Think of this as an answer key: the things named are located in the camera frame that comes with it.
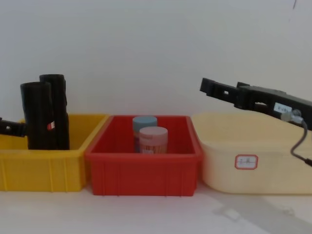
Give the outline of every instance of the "black pipe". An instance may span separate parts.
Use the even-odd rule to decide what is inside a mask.
[[[20,85],[27,126],[28,149],[56,150],[56,131],[51,98],[51,85],[30,82]]]
[[[69,150],[69,122],[66,112],[66,81],[64,75],[47,74],[39,76],[39,79],[41,82],[51,84],[58,149]]]

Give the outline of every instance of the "plastic bin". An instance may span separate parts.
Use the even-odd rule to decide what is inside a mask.
[[[27,138],[0,135],[1,191],[80,191],[90,172],[83,153],[107,115],[69,115],[70,149],[28,150]]]
[[[253,112],[204,113],[192,121],[207,185],[238,194],[312,194],[312,168],[290,154],[302,128]],[[296,152],[312,158],[311,133]]]
[[[86,151],[94,195],[192,196],[202,149],[187,116],[156,116],[167,154],[134,153],[132,118],[113,116]]]

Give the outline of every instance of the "table surface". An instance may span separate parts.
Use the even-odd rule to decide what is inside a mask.
[[[311,234],[312,196],[0,192],[3,234]]]

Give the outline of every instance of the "black clamp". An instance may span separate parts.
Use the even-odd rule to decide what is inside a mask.
[[[312,130],[311,101],[288,95],[279,90],[250,86],[241,82],[233,87],[207,78],[203,78],[200,90],[207,96],[233,103],[234,107],[238,109],[261,112],[278,119],[281,119],[281,115],[285,112],[299,110],[308,129]]]
[[[0,134],[24,137],[26,135],[26,124],[2,120],[0,117]]]

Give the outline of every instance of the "red plastic bin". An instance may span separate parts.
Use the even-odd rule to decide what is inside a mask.
[[[85,155],[94,195],[192,196],[203,152],[187,116],[156,116],[168,129],[167,154],[134,153],[132,118],[111,116]]]

